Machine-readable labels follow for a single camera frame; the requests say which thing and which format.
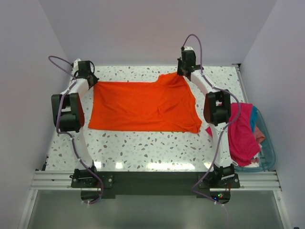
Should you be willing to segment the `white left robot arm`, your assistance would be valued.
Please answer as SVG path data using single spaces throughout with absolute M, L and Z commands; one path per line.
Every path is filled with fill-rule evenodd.
M 92 61 L 77 59 L 72 64 L 72 77 L 68 87 L 51 96 L 53 122 L 58 135 L 66 135 L 76 161 L 75 178 L 88 187 L 98 184 L 99 176 L 84 138 L 85 116 L 81 98 L 98 82 Z

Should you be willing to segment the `orange t shirt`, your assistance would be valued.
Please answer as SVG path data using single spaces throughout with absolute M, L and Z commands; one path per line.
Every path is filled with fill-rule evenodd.
M 150 83 L 98 82 L 93 88 L 90 129 L 196 134 L 201 125 L 190 86 L 177 73 Z

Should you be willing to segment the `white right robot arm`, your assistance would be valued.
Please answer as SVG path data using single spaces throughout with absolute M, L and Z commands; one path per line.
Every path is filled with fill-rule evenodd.
M 229 150 L 228 124 L 231 117 L 231 96 L 228 91 L 217 88 L 204 75 L 201 65 L 196 64 L 196 55 L 191 47 L 181 48 L 177 72 L 187 77 L 205 96 L 203 116 L 212 131 L 215 147 L 213 160 L 213 184 L 224 187 L 234 176 L 234 166 Z

